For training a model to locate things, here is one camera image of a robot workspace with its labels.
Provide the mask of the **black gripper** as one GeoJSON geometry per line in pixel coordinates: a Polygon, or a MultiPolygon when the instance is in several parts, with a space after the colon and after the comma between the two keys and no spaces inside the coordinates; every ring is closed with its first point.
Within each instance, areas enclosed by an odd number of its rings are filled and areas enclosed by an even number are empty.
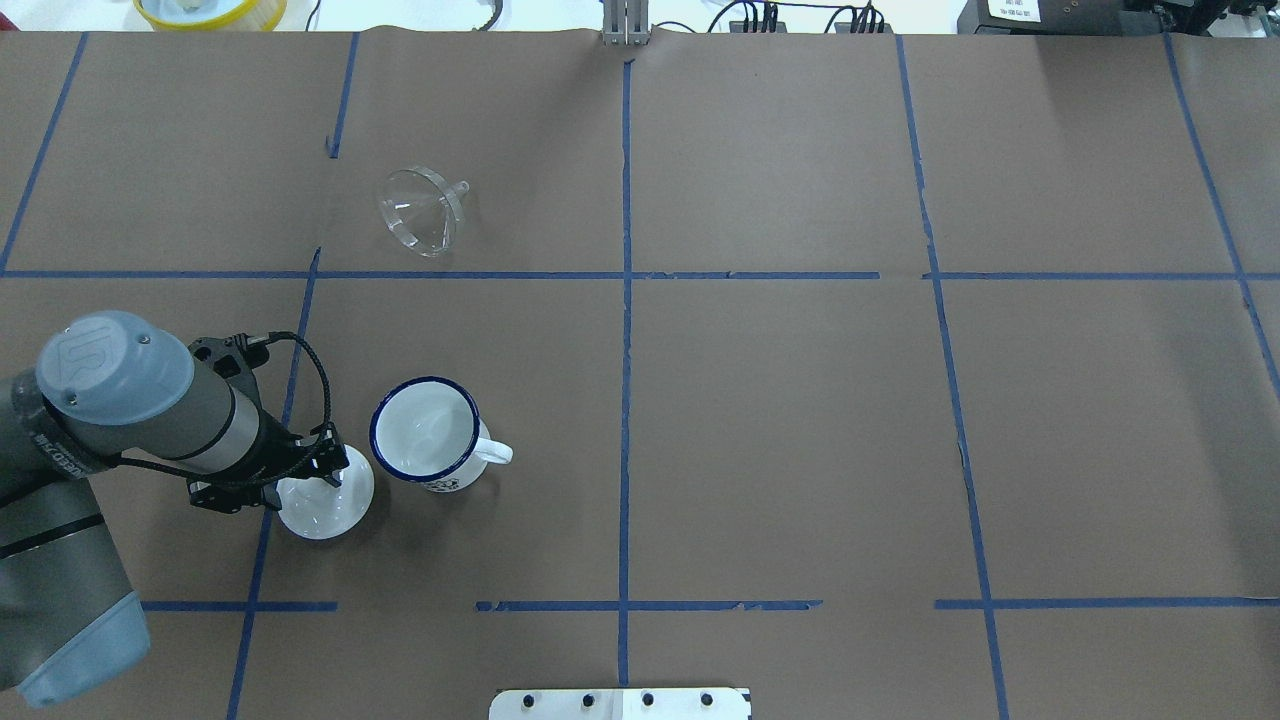
{"type": "Polygon", "coordinates": [[[298,334],[198,338],[188,346],[197,365],[228,391],[228,415],[219,432],[187,456],[187,469],[214,486],[247,489],[287,477],[320,478],[340,484],[349,466],[346,446],[332,419],[328,374],[314,348],[298,334]],[[253,370],[270,359],[269,347],[289,341],[314,365],[323,391],[323,420],[306,436],[288,430],[261,402],[253,370]]]}

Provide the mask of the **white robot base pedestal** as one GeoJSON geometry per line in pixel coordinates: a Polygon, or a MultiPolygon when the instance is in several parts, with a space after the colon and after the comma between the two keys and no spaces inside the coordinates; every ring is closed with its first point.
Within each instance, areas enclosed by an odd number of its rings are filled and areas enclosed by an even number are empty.
{"type": "Polygon", "coordinates": [[[511,689],[489,719],[751,719],[750,691],[731,687],[511,689]]]}

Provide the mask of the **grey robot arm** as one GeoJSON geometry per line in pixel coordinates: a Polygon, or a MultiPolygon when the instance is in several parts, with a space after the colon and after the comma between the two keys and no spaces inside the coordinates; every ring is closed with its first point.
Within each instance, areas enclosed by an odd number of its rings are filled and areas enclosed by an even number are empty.
{"type": "Polygon", "coordinates": [[[197,509],[278,510],[288,478],[340,486],[325,413],[307,434],[262,405],[255,370],[288,331],[186,343],[133,313],[74,319],[3,383],[3,689],[73,700],[148,652],[143,602],[91,486],[125,466],[182,479],[197,509]]]}

